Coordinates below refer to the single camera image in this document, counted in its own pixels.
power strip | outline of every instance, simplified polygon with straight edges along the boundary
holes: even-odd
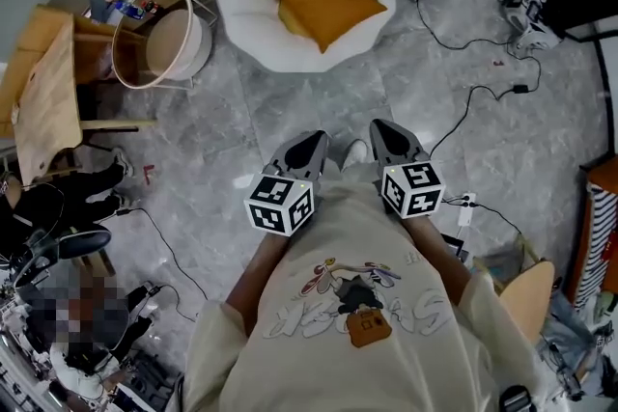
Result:
[[[462,194],[464,197],[464,201],[468,203],[472,203],[476,201],[476,194],[473,192],[464,192]],[[471,206],[461,206],[460,207],[460,217],[457,220],[457,225],[460,227],[468,227],[470,223],[472,223],[472,208]]]

black and white striped cloth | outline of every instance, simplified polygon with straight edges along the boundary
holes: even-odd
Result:
[[[588,237],[588,255],[577,286],[575,309],[580,311],[588,299],[603,283],[608,261],[603,261],[603,251],[609,235],[616,228],[616,205],[618,196],[603,191],[601,187],[589,184],[591,195],[590,232]]]

round white chair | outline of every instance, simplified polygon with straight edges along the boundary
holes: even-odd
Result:
[[[395,13],[395,0],[379,0],[386,11],[365,19],[325,53],[310,39],[288,31],[277,14],[279,0],[217,0],[230,41],[274,72],[324,72],[366,52]]]

tile floor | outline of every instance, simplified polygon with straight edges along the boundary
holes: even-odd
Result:
[[[271,74],[256,67],[217,27],[211,57],[189,93],[108,88],[102,113],[156,118],[137,134],[99,136],[121,144],[138,170],[155,166],[152,184],[141,174],[123,183],[140,199],[176,251],[179,263],[211,299],[225,297],[250,259],[261,235],[249,227],[242,198],[253,174],[284,140],[323,128],[332,152],[357,136],[368,139],[376,117],[392,119],[417,133],[430,149],[463,114],[468,89],[485,84],[503,91],[534,85],[533,61],[518,62],[500,47],[476,43],[466,51],[439,47],[408,0],[398,9],[375,48],[323,74]],[[444,41],[510,34],[496,0],[424,0],[421,8]],[[565,41],[538,53],[543,77],[537,92],[493,101],[475,92],[467,120],[435,152],[448,192],[466,190],[498,208],[528,236],[539,254],[568,262],[580,197],[578,166],[606,150],[604,91],[591,44]],[[100,168],[109,156],[87,151]],[[458,233],[457,210],[445,206],[435,220]],[[171,283],[181,310],[195,315],[202,294],[172,262],[156,230],[141,212],[104,223],[114,234],[108,253],[126,288],[144,280]],[[496,215],[476,210],[461,236],[474,255],[509,245],[515,231]],[[192,324],[174,311],[175,295],[156,297],[157,321],[141,343],[182,368]]]

marker cube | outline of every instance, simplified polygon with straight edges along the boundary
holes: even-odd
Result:
[[[402,218],[435,213],[445,189],[441,173],[431,161],[384,167],[381,196]]]
[[[256,175],[244,199],[254,229],[290,236],[315,211],[313,183],[265,174]]]

